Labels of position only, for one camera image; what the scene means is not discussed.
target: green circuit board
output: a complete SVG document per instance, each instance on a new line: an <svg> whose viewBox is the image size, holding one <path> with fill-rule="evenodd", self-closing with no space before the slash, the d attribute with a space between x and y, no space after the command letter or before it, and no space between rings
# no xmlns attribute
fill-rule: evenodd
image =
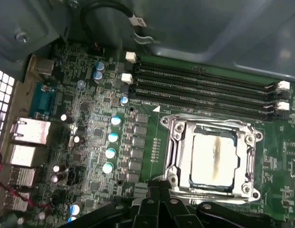
<svg viewBox="0 0 295 228"><path fill-rule="evenodd" d="M61 143L54 148L49 156L49 163L44 167L45 182L39 185L39 200L47 201L56 189L66 191L64 203L58 205L54 214L45 221L37 219L40 209L32 209L32 219L24 227L58 227L66 223L69 206L74 202L83 205L79 216L107 205L114 196L140 197L145 194L147 181L163 173L168 131L159 124L162 116L168 114L190 113L207 115L218 118L229 118L221 113L207 113L190 108L173 107L156 102L130 100L126 106L120 105L123 84L121 72L124 65L124 52L99 48L97 54L89 55L88 50L81 44L56 45L53 58L55 68L53 76L58 83L55 88L54 106L48 120L58 122L60 116L70 112L75 120L72 129L67 129ZM141 56L143 60L166 66L184 69L204 67L214 75L242 78L250 81L270 83L273 79L258 77L234 71L228 71L210 66L200 66L182 61L153 56ZM96 61L105 64L103 81L95 83L92 79L92 68ZM77 82L84 80L85 88L77 88ZM32 103L32 109L40 105L39 99ZM226 205L239 211L250 213L266 213L275 219L295 219L295 84L291 85L291 114L289 120L264 122L253 119L243 119L254 124L264 134L264 140L257 143L255 161L255 188L261 192L261 200L245 205ZM160 106L160 112L154 112ZM144 125L147 134L145 140L142 167L139 171L138 183L127 182L124 170L123 151L128 144L127 129L133 124L135 115L148 116ZM112 116L119 116L120 126L112 126ZM119 140L115 143L108 141L109 133L117 133ZM70 134L86 138L82 145L69 147ZM113 159L105 157L107 148L114 148L116 156ZM104 175L102 166L111 162L114 170ZM77 167L81 176L78 184L68 186L62 181L57 184L50 182L52 167L65 163L69 167Z"/></svg>

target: gray metal panel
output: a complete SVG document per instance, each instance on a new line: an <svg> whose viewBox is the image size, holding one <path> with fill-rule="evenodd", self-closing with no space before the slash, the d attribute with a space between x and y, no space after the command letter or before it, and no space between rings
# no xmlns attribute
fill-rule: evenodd
<svg viewBox="0 0 295 228"><path fill-rule="evenodd" d="M71 16L60 1L0 0L0 69L21 79L29 54L62 36L67 38ZM24 32L29 40L15 37Z"/></svg>
<svg viewBox="0 0 295 228"><path fill-rule="evenodd" d="M147 24L158 56L295 80L295 0L124 0ZM100 43L134 49L128 19L88 16ZM74 22L71 37L83 38Z"/></svg>

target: cpu socket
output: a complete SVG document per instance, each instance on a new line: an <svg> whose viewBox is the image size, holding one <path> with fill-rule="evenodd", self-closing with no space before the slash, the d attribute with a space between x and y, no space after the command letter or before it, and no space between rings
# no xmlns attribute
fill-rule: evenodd
<svg viewBox="0 0 295 228"><path fill-rule="evenodd" d="M260 131L240 120L191 114L161 118L169 129L164 175L172 195L192 202L243 204L260 199L253 186L256 142Z"/></svg>

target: capacitor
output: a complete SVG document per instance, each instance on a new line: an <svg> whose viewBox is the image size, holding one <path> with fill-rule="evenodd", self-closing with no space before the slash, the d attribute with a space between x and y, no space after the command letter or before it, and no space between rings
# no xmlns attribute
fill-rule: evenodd
<svg viewBox="0 0 295 228"><path fill-rule="evenodd" d="M71 217L69 217L69 218L67 219L67 223L72 222L72 221L74 221L74 220L76 220L76 219L77 219L76 217L71 216Z"/></svg>
<svg viewBox="0 0 295 228"><path fill-rule="evenodd" d="M93 75L95 83L101 83L103 81L103 74L100 71L95 71Z"/></svg>
<svg viewBox="0 0 295 228"><path fill-rule="evenodd" d="M113 165L113 163L110 163L110 162L106 162L102 167L102 171L105 174L111 173L113 171L113 169L114 169L114 165Z"/></svg>
<svg viewBox="0 0 295 228"><path fill-rule="evenodd" d="M121 124L122 120L119 116L115 115L110 119L110 122L114 126L119 126Z"/></svg>
<svg viewBox="0 0 295 228"><path fill-rule="evenodd" d="M120 98L120 105L121 106L126 106L128 104L128 97L127 96L123 96Z"/></svg>
<svg viewBox="0 0 295 228"><path fill-rule="evenodd" d="M115 143L115 142L117 142L118 139L119 139L119 136L118 136L117 133L110 133L110 134L108 135L108 140L109 140L111 143Z"/></svg>
<svg viewBox="0 0 295 228"><path fill-rule="evenodd" d="M61 121L64 121L64 122L66 122L68 124L72 124L73 123L73 118L70 115L63 114L61 116Z"/></svg>
<svg viewBox="0 0 295 228"><path fill-rule="evenodd" d="M58 183L59 181L64 180L65 177L66 177L65 173L59 172L59 173L52 175L50 178L50 181L55 184L55 183Z"/></svg>
<svg viewBox="0 0 295 228"><path fill-rule="evenodd" d="M108 159L112 159L113 157L115 157L116 155L116 150L114 148L108 148L106 151L105 151L105 156L108 158Z"/></svg>
<svg viewBox="0 0 295 228"><path fill-rule="evenodd" d="M79 143L79 144L81 144L81 143L85 143L85 138L84 138L83 136L75 136L75 137L73 138L73 141L74 141L75 143Z"/></svg>
<svg viewBox="0 0 295 228"><path fill-rule="evenodd" d="M72 135L72 136L70 136L70 138L69 138L69 142L68 142L68 147L69 148L73 148L74 146L75 146L75 142L73 141L74 140L74 136Z"/></svg>
<svg viewBox="0 0 295 228"><path fill-rule="evenodd" d="M104 63L98 61L95 63L95 68L97 71L100 71L101 73L103 73L105 71L105 65Z"/></svg>
<svg viewBox="0 0 295 228"><path fill-rule="evenodd" d="M83 89L83 88L85 88L85 86L86 86L85 81L83 81L83 80L79 80L79 81L77 82L77 87L78 87L78 89Z"/></svg>
<svg viewBox="0 0 295 228"><path fill-rule="evenodd" d="M39 220L45 220L51 214L52 214L52 209L45 208L42 212L39 213Z"/></svg>
<svg viewBox="0 0 295 228"><path fill-rule="evenodd" d="M82 209L82 204L80 202L75 202L70 206L69 212L71 215L78 215L81 209Z"/></svg>
<svg viewBox="0 0 295 228"><path fill-rule="evenodd" d="M63 171L65 171L65 169L66 169L66 165L60 164L60 165L55 165L52 168L52 171L54 171L54 172L63 172Z"/></svg>

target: red wire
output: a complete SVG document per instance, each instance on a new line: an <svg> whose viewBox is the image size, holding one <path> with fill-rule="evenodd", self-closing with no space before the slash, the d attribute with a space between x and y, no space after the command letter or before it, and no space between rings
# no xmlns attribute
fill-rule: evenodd
<svg viewBox="0 0 295 228"><path fill-rule="evenodd" d="M45 204L45 203L35 204L31 199L23 197L18 192L16 192L13 188L11 188L10 186L5 186L1 182L0 182L0 187L3 188L6 191L12 193L15 197L21 198L23 201L28 202L28 204L30 206L39 207L39 208L50 208L51 207L50 204Z"/></svg>

